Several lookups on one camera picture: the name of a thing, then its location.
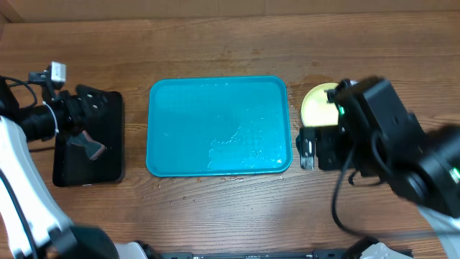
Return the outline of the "yellow-green plate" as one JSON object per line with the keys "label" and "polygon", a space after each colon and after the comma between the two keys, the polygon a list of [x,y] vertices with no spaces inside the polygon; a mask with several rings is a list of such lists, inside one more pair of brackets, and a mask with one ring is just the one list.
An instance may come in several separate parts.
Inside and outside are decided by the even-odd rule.
{"label": "yellow-green plate", "polygon": [[334,103],[328,103],[327,90],[334,90],[337,83],[322,83],[313,87],[302,102],[300,115],[305,127],[336,126],[339,112]]}

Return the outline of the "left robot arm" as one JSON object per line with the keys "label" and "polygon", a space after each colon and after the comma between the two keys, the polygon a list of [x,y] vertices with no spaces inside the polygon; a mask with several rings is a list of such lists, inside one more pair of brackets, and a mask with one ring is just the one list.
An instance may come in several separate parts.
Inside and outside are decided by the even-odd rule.
{"label": "left robot arm", "polygon": [[29,150],[55,140],[53,177],[60,186],[120,181],[124,175],[121,94],[79,85],[75,94],[42,78],[42,100],[21,107],[19,85],[1,79],[1,217],[15,258],[154,258],[140,241],[115,243],[98,227],[75,224],[58,206]]}

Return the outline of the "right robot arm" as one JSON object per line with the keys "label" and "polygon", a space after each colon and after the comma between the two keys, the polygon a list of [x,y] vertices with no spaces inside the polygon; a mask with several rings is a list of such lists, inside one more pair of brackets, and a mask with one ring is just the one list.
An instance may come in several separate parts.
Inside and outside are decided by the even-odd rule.
{"label": "right robot arm", "polygon": [[326,103],[337,115],[335,125],[305,124],[296,138],[301,167],[339,171],[331,214],[337,227],[361,242],[344,258],[375,255],[380,235],[344,225],[336,206],[348,170],[377,177],[400,198],[418,206],[449,258],[459,257],[459,126],[425,132],[401,102],[390,81],[372,76],[344,79],[326,89]]}

